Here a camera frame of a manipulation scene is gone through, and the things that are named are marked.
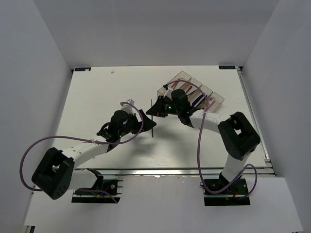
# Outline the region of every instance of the pen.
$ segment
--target pen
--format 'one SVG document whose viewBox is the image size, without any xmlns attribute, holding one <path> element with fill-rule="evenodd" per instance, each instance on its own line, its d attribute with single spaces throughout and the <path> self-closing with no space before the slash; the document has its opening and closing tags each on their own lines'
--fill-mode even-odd
<svg viewBox="0 0 311 233">
<path fill-rule="evenodd" d="M 192 89 L 192 86 L 190 86 L 190 87 L 188 88 L 188 90 L 186 91 L 186 93 L 188 93 L 191 89 Z"/>
<path fill-rule="evenodd" d="M 172 85 L 172 88 L 173 88 L 173 89 L 174 89 L 174 86 L 177 85 L 177 83 L 178 83 L 178 82 L 173 83 L 173 85 Z"/>
<path fill-rule="evenodd" d="M 208 107 L 207 108 L 209 108 L 211 105 L 212 105 L 212 103 L 214 103 L 214 97 L 212 97 L 212 98 L 210 98 L 210 100 L 208 101 Z"/>
<path fill-rule="evenodd" d="M 194 107 L 199 101 L 200 101 L 200 99 L 203 97 L 204 95 L 202 94 L 202 95 L 200 95 L 193 103 L 192 103 L 192 107 Z"/>
</svg>

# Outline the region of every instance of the clear plastic tray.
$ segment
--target clear plastic tray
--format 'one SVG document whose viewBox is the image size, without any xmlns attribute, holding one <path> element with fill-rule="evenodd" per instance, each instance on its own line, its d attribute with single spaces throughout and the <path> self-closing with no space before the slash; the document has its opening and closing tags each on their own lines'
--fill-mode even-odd
<svg viewBox="0 0 311 233">
<path fill-rule="evenodd" d="M 209 104 L 209 107 L 207 110 L 208 112 L 211 112 L 211 113 L 215 112 L 225 100 L 222 96 L 220 96 L 216 92 L 213 92 L 211 89 L 209 89 L 205 85 L 202 85 L 201 82 L 191 77 L 186 72 L 181 71 L 174 78 L 172 78 L 169 82 L 175 81 L 175 80 L 187 80 L 197 85 L 199 88 L 201 88 L 201 90 L 206 94 L 208 98 L 208 104 Z M 178 82 L 178 83 L 170 84 L 170 87 L 173 88 L 174 90 L 177 90 L 177 89 L 184 90 L 188 96 L 188 100 L 191 106 L 199 107 L 200 109 L 204 109 L 206 107 L 207 103 L 206 103 L 204 96 L 194 86 L 191 86 L 191 84 L 184 83 L 184 82 Z M 166 92 L 165 88 L 162 87 L 161 89 L 157 91 L 157 95 L 164 96 L 165 92 Z"/>
</svg>

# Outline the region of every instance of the white wall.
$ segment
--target white wall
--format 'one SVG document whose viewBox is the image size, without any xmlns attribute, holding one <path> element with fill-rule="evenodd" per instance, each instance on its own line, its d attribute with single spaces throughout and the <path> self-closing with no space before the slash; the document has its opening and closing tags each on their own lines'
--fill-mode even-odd
<svg viewBox="0 0 311 233">
<path fill-rule="evenodd" d="M 268 152 L 311 232 L 311 2 L 281 0 L 244 67 Z"/>
<path fill-rule="evenodd" d="M 302 231 L 284 178 L 259 177 L 250 206 L 209 207 L 204 206 L 199 177 L 127 176 L 123 180 L 117 205 L 71 203 L 70 192 L 57 201 L 45 193 L 35 193 L 26 224 L 35 225 L 35 233 Z M 254 178 L 246 181 L 249 187 L 254 184 Z"/>
<path fill-rule="evenodd" d="M 70 67 L 243 66 L 278 0 L 34 0 Z"/>
<path fill-rule="evenodd" d="M 0 232 L 18 233 L 31 194 L 19 162 L 32 142 L 55 131 L 70 70 L 32 0 L 2 0 L 0 22 Z M 47 146 L 26 159 L 27 182 Z"/>
</svg>

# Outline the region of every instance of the black sticker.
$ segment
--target black sticker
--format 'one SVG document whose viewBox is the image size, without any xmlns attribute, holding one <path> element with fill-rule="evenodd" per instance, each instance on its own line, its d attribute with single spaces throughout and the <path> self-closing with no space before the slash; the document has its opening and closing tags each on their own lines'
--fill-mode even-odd
<svg viewBox="0 0 311 233">
<path fill-rule="evenodd" d="M 219 69 L 235 69 L 235 66 L 218 66 Z"/>
<path fill-rule="evenodd" d="M 74 71 L 91 71 L 91 67 L 77 67 Z"/>
</svg>

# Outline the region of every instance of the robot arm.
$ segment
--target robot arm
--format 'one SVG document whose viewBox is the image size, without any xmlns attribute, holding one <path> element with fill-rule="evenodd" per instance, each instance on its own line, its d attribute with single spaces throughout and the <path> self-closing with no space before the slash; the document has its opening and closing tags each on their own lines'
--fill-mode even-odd
<svg viewBox="0 0 311 233">
<path fill-rule="evenodd" d="M 152 129 L 156 123 L 142 110 L 139 112 L 144 121 L 141 132 Z M 92 169 L 75 169 L 89 159 L 111 151 L 124 135 L 138 134 L 141 124 L 131 107 L 123 105 L 121 110 L 114 113 L 110 122 L 101 127 L 91 142 L 83 142 L 64 150 L 48 149 L 32 176 L 32 182 L 53 200 L 60 198 L 69 189 L 93 187 L 97 180 L 102 179 L 101 175 Z M 97 143 L 104 139 L 110 144 Z"/>
<path fill-rule="evenodd" d="M 157 117 L 177 115 L 184 125 L 200 128 L 204 110 L 191 107 L 185 91 L 177 89 L 171 91 L 170 96 L 158 96 L 156 103 L 146 114 Z M 250 153 L 260 143 L 260 137 L 240 112 L 231 116 L 207 113 L 204 129 L 219 133 L 223 139 L 228 158 L 220 180 L 226 185 L 242 171 Z"/>
<path fill-rule="evenodd" d="M 190 116 L 194 128 L 201 127 L 203 114 L 204 111 L 199 110 Z M 239 112 L 232 116 L 207 113 L 204 129 L 214 131 L 222 136 L 228 157 L 220 174 L 220 180 L 228 184 L 243 170 L 251 152 L 260 143 L 260 137 L 244 114 Z"/>
</svg>

